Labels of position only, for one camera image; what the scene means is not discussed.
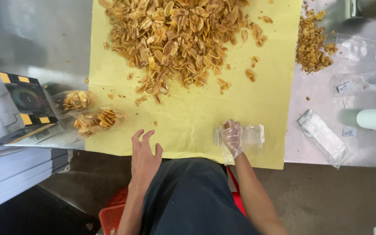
yellow paper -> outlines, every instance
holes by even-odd
[[[222,75],[217,77],[232,84],[228,91],[220,95],[220,86],[209,70],[211,75],[204,87],[191,85],[190,89],[185,89],[176,80],[170,81],[171,97],[161,95],[163,104],[159,105],[152,95],[135,92],[139,85],[137,80],[145,75],[145,70],[128,67],[126,59],[104,49],[103,43],[109,42],[111,25],[105,9],[94,0],[89,90],[96,96],[98,106],[116,105],[127,112],[129,119],[116,130],[88,138],[85,149],[128,156],[132,154],[131,136],[139,129],[145,132],[155,129],[150,145],[154,150],[155,143],[160,143],[164,158],[205,157],[223,163],[222,149],[213,145],[212,130],[232,118],[243,125],[264,125],[262,153],[248,156],[251,165],[282,169],[301,4],[300,0],[275,0],[273,4],[267,0],[251,1],[244,12],[249,14],[249,20],[261,26],[269,40],[258,48],[252,31],[248,30],[246,43],[242,43],[239,32],[237,45],[226,44],[224,63],[230,64],[232,69],[222,66]],[[258,19],[264,15],[274,23]],[[249,81],[245,74],[252,56],[260,58],[252,69],[256,82]],[[129,72],[134,73],[132,80],[127,80]],[[114,94],[115,98],[110,99],[107,94]],[[147,95],[148,100],[137,107],[135,100],[142,95]]]

plastic bag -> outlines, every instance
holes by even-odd
[[[327,162],[336,169],[350,155],[344,142],[312,109],[307,110],[297,121],[298,127],[326,157]]]
[[[240,145],[248,155],[259,156],[265,142],[264,126],[242,126],[243,132],[240,136]],[[224,127],[218,126],[213,129],[214,145],[222,148],[224,165],[234,165],[234,157],[223,142],[222,131]]]
[[[88,138],[103,131],[123,125],[127,120],[127,114],[114,107],[102,107],[93,112],[71,112],[74,118],[74,127],[78,134]]]
[[[330,84],[335,97],[354,96],[361,92],[376,91],[376,72],[334,74]]]
[[[71,117],[94,106],[95,98],[90,91],[65,91],[51,97],[54,102],[54,112],[58,119]]]

gloved hand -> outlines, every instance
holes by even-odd
[[[230,119],[223,123],[223,142],[232,153],[233,159],[243,152],[242,141],[240,140],[242,132],[243,128],[240,122],[235,122]]]

stainless steel table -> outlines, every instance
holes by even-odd
[[[308,1],[310,8],[327,9],[323,21],[327,30],[376,40],[376,22],[344,18],[342,0]],[[48,85],[49,94],[87,89],[91,39],[92,0],[0,0],[0,71],[38,78]],[[285,139],[285,162],[327,164],[321,153],[296,128],[295,120],[314,109],[340,136],[343,124],[338,115],[346,108],[376,108],[376,94],[358,98],[334,98],[328,81],[336,69],[327,68],[312,75],[295,68]],[[75,131],[63,131],[34,146],[84,149],[76,142]],[[376,131],[358,130],[355,138],[343,138],[352,157],[345,165],[376,167]],[[16,143],[29,146],[27,139]]]

label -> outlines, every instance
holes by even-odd
[[[344,137],[355,137],[356,136],[356,130],[344,128],[343,132],[342,132],[342,136],[344,136]]]
[[[347,82],[337,87],[339,93],[347,92],[348,90],[352,90],[352,82]]]

